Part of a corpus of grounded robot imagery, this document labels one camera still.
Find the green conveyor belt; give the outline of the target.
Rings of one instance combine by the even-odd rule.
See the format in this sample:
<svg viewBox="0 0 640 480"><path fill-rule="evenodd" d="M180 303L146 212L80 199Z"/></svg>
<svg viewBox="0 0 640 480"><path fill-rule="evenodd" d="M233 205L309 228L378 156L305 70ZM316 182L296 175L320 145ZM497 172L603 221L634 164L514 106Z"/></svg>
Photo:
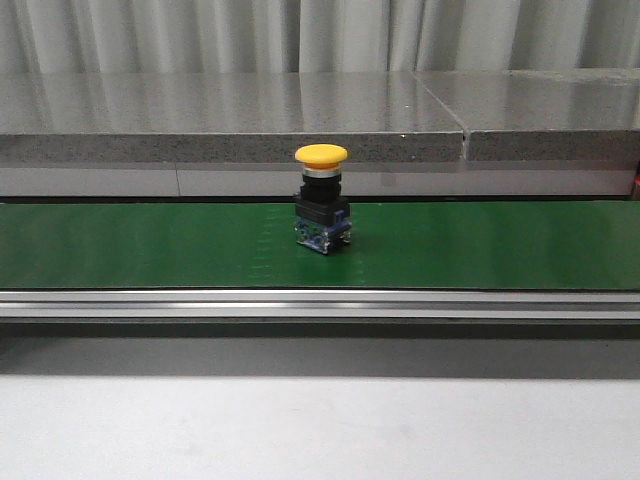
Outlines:
<svg viewBox="0 0 640 480"><path fill-rule="evenodd" d="M631 201L391 202L352 207L352 241L296 242L290 203L5 204L15 289L363 287L635 290Z"/></svg>

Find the grey speckled stone counter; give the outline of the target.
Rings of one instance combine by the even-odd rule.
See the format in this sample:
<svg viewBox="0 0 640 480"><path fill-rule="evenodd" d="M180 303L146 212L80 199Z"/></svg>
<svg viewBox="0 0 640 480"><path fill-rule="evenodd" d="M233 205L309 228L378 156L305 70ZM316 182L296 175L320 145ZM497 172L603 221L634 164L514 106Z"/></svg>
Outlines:
<svg viewBox="0 0 640 480"><path fill-rule="evenodd" d="M312 143L350 197L631 197L639 73L1 79L5 197L287 197Z"/></svg>

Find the white pleated curtain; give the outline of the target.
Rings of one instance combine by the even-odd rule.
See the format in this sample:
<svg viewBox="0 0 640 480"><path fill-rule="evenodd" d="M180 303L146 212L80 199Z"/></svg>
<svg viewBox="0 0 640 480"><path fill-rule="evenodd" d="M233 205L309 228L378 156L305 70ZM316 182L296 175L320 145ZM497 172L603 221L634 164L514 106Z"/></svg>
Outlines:
<svg viewBox="0 0 640 480"><path fill-rule="evenodd" d="M635 1L5 1L1 69L632 68Z"/></svg>

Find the aluminium conveyor side rail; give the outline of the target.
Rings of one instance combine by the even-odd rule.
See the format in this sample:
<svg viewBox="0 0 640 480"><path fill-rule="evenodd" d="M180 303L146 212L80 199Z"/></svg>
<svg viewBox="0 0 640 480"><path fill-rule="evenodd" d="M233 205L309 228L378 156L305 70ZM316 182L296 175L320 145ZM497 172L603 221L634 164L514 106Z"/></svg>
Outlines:
<svg viewBox="0 0 640 480"><path fill-rule="evenodd" d="M636 292L4 290L7 324L636 325Z"/></svg>

